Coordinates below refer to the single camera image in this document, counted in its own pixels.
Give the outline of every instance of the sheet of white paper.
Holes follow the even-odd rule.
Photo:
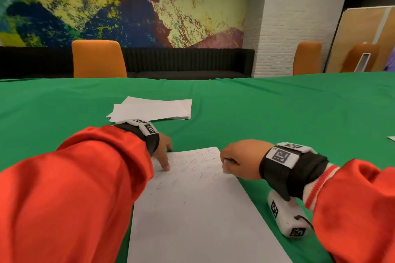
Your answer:
[[[216,147],[168,157],[134,206],[128,263],[291,262]]]
[[[161,119],[190,119],[192,100],[149,100],[127,97],[121,104],[115,104],[114,110],[107,116],[111,122],[127,119],[155,121]]]

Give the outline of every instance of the wooden panel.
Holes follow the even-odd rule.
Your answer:
[[[357,44],[371,44],[386,8],[361,8],[343,13],[331,51],[327,73],[338,73]]]
[[[389,13],[387,23],[385,24],[377,44],[380,45],[380,53],[373,66],[372,71],[384,71],[392,49],[395,46],[395,9],[392,8]]]

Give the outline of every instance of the green table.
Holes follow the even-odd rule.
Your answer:
[[[395,73],[317,74],[267,79],[166,81],[137,78],[0,81],[0,170],[53,151],[73,133],[107,125],[126,96],[192,99],[192,118],[158,121],[174,151],[255,138],[312,146],[334,164],[352,158],[394,166]],[[315,235],[287,240],[265,181],[241,181],[293,262],[331,262]],[[129,232],[117,262],[126,262]]]

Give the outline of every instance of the person's left hand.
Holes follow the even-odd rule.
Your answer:
[[[173,142],[171,138],[159,132],[159,146],[153,154],[164,171],[170,171],[169,159],[167,158],[167,150],[173,150]]]

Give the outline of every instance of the purple fabric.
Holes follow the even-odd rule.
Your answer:
[[[395,72],[395,47],[392,49],[392,53],[388,58],[387,66],[384,71]]]

